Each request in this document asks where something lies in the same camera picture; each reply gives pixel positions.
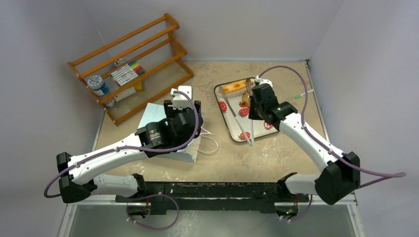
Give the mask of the long fake bread loaf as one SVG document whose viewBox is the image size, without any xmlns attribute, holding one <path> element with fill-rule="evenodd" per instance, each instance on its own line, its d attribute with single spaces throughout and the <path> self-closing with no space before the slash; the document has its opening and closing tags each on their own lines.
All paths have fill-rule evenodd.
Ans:
<svg viewBox="0 0 419 237">
<path fill-rule="evenodd" d="M 246 91 L 246 79 L 242 79 L 224 84 L 216 92 L 219 97 L 229 99 L 241 96 Z"/>
</svg>

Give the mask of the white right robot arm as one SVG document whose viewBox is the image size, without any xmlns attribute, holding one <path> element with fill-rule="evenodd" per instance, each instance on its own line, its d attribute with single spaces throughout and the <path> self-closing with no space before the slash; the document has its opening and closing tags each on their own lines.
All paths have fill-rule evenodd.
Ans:
<svg viewBox="0 0 419 237">
<path fill-rule="evenodd" d="M 263 120 L 291 138 L 315 163 L 319 174 L 291 173 L 278 181 L 277 194 L 289 201 L 297 194 L 316 195 L 333 205 L 360 185 L 360 159 L 354 152 L 344 153 L 304 122 L 289 102 L 279 103 L 267 83 L 252 88 L 250 117 Z"/>
</svg>

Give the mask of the orange fake pastry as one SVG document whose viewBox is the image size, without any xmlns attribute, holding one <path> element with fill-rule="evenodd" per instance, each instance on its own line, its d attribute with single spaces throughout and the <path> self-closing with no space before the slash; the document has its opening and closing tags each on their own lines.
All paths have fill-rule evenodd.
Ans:
<svg viewBox="0 0 419 237">
<path fill-rule="evenodd" d="M 249 94 L 247 92 L 245 92 L 242 95 L 241 107 L 242 108 L 244 108 L 244 107 L 249 108 L 250 107 L 250 96 L 249 96 Z"/>
</svg>

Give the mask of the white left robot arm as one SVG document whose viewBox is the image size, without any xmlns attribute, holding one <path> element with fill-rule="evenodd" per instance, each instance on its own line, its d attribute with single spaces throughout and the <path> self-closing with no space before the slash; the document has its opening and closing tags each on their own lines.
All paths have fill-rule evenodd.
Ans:
<svg viewBox="0 0 419 237">
<path fill-rule="evenodd" d="M 201 132 L 201 102 L 194 109 L 175 110 L 164 101 L 166 118 L 150 122 L 125 139 L 97 151 L 71 156 L 57 155 L 59 190 L 64 203 L 82 201 L 91 195 L 118 195 L 141 202 L 147 197 L 142 175 L 107 175 L 124 164 L 183 150 Z"/>
</svg>

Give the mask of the white strawberry tray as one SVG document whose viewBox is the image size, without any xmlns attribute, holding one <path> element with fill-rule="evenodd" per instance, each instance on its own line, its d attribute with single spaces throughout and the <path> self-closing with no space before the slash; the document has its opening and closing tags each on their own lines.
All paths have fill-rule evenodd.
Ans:
<svg viewBox="0 0 419 237">
<path fill-rule="evenodd" d="M 278 132 L 274 126 L 263 120 L 249 118 L 250 103 L 246 88 L 247 81 L 250 82 L 251 87 L 255 86 L 255 78 L 251 77 L 222 83 L 214 87 L 214 94 L 228 133 L 235 142 L 239 143 Z"/>
</svg>

